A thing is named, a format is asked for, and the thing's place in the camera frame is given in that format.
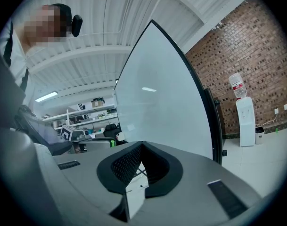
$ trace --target brick wall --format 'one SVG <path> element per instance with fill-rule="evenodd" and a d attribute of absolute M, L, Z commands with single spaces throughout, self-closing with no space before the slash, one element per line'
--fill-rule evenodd
<path fill-rule="evenodd" d="M 228 77 L 239 72 L 254 102 L 256 124 L 287 122 L 287 39 L 261 0 L 246 0 L 187 54 L 204 88 L 221 101 L 225 133 L 238 133 L 236 97 Z"/>

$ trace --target person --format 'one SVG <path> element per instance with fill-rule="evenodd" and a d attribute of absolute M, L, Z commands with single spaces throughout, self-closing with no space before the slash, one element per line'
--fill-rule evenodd
<path fill-rule="evenodd" d="M 35 88 L 33 78 L 28 72 L 25 54 L 35 46 L 62 41 L 62 38 L 72 33 L 72 23 L 70 7 L 57 3 L 42 6 L 30 16 L 29 21 L 20 26 L 14 27 L 9 21 L 0 34 L 0 54 L 14 76 L 16 84 L 25 93 L 23 104 L 32 111 Z"/>

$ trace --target ceiling light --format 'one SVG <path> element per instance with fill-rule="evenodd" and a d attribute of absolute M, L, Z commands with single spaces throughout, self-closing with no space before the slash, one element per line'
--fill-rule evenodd
<path fill-rule="evenodd" d="M 54 91 L 54 92 L 52 92 L 50 94 L 47 94 L 47 95 L 45 95 L 45 96 L 43 96 L 41 98 L 36 99 L 35 101 L 36 102 L 41 102 L 42 100 L 48 99 L 48 98 L 56 96 L 56 95 L 57 95 L 57 92 Z"/>
<path fill-rule="evenodd" d="M 147 90 L 147 91 L 156 92 L 155 89 L 151 89 L 151 88 L 148 88 L 148 87 L 143 87 L 142 89 L 143 89 L 143 90 Z"/>

